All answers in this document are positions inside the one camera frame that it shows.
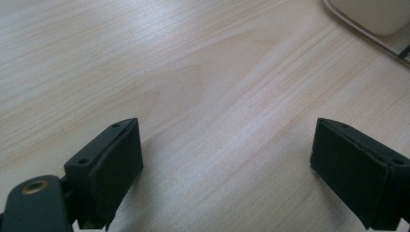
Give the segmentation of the cream plastic container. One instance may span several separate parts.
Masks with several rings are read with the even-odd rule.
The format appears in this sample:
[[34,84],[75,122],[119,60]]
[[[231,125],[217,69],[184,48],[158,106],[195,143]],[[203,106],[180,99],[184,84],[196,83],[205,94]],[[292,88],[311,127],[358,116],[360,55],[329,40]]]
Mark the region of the cream plastic container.
[[410,0],[330,0],[349,19],[376,35],[390,35],[410,22]]

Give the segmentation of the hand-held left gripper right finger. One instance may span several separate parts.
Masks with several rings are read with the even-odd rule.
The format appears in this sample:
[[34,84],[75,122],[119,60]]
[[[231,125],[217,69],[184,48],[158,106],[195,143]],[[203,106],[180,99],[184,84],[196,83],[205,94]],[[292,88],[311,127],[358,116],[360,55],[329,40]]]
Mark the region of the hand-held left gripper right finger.
[[365,228],[410,224],[410,159],[351,126],[317,120],[311,168]]

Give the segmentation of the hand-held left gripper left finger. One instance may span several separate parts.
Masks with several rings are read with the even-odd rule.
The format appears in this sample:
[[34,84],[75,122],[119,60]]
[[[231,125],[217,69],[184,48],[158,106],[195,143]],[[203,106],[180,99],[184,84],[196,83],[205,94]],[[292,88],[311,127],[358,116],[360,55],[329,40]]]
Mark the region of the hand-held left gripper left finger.
[[143,168],[136,118],[107,127],[64,164],[81,229],[106,229]]

